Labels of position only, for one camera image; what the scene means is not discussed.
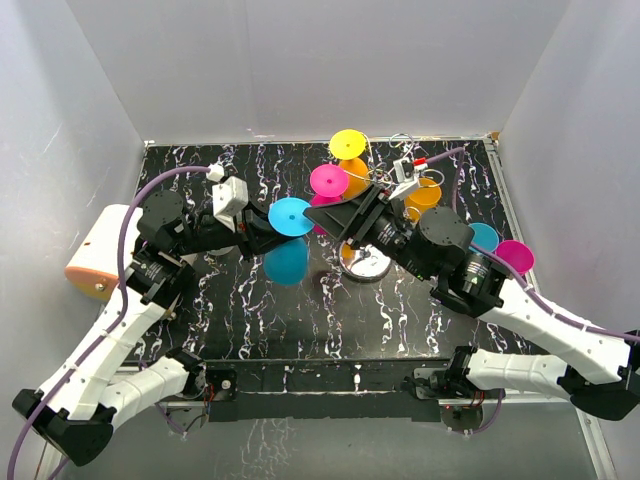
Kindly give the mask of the blue wine glass front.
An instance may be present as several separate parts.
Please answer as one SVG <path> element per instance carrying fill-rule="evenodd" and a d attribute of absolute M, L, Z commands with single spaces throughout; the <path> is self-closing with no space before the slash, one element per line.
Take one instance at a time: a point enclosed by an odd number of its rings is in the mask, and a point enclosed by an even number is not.
<path fill-rule="evenodd" d="M 314 224 L 304 215 L 310 204 L 302 199 L 287 197 L 270 206 L 268 220 L 271 227 L 284 238 L 284 243 L 265 254 L 264 271 L 273 282 L 290 286 L 300 283 L 309 263 L 305 236 Z"/>

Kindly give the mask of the blue wine glass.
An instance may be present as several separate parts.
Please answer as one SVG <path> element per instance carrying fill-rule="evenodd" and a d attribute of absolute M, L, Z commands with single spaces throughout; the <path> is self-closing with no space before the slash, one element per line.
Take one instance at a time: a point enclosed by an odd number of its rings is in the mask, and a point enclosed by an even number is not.
<path fill-rule="evenodd" d="M 501 242 L 497 231 L 488 224 L 474 222 L 470 224 L 474 232 L 470 250 L 477 252 L 476 246 L 482 250 L 493 253 Z"/>
<path fill-rule="evenodd" d="M 304 215 L 310 204 L 302 199 L 287 197 L 270 206 L 268 220 L 271 227 L 284 238 L 284 243 L 265 254 L 264 271 L 273 282 L 290 286 L 300 283 L 309 263 L 305 236 L 314 224 Z"/>

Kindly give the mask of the magenta wine glass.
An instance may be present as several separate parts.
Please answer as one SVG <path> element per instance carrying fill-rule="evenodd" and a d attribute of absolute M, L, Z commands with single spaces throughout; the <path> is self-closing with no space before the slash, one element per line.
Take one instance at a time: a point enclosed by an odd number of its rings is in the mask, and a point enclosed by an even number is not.
<path fill-rule="evenodd" d="M 342 200 L 349 186 L 349 177 L 339 166 L 324 164 L 312 171 L 310 185 L 315 193 L 311 199 L 311 205 L 323 206 Z"/>
<path fill-rule="evenodd" d="M 496 248 L 495 254 L 513 267 L 523 276 L 531 271 L 535 265 L 533 251 L 524 243 L 517 240 L 504 240 Z"/>

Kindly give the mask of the blue wine glass back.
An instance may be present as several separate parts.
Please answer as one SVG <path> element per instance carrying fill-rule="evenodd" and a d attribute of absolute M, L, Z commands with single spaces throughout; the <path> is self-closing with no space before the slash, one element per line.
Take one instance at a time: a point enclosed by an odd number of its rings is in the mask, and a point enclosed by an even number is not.
<path fill-rule="evenodd" d="M 470 224 L 474 232 L 470 250 L 477 252 L 476 246 L 482 250 L 493 253 L 501 242 L 497 231 L 488 224 L 474 222 Z"/>

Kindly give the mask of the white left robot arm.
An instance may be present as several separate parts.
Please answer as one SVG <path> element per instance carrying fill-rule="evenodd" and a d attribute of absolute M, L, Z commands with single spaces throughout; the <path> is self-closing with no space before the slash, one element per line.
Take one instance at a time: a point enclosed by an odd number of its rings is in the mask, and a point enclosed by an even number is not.
<path fill-rule="evenodd" d="M 127 380 L 112 378 L 140 337 L 169 316 L 194 277 L 189 255 L 238 247 L 251 258 L 289 240 L 244 197 L 228 202 L 221 213 L 189 217 L 174 191 L 139 193 L 122 219 L 116 289 L 103 313 L 48 380 L 16 395 L 13 409 L 68 460 L 84 466 L 140 412 L 167 397 L 201 396 L 205 365 L 180 347 Z"/>

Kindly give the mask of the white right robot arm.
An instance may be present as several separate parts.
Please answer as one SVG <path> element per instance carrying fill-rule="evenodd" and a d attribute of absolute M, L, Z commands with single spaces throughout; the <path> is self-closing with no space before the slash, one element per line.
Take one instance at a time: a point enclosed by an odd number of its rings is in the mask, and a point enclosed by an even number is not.
<path fill-rule="evenodd" d="M 544 351 L 458 347 L 446 370 L 411 378 L 412 389 L 440 398 L 534 392 L 610 421 L 638 406 L 638 335 L 607 331 L 546 302 L 510 265 L 474 246 L 472 228 L 453 209 L 431 208 L 411 224 L 399 201 L 370 186 L 351 200 L 308 207 L 304 215 L 338 241 L 372 245 L 417 279 L 434 279 L 430 295 L 449 310 L 503 327 Z"/>

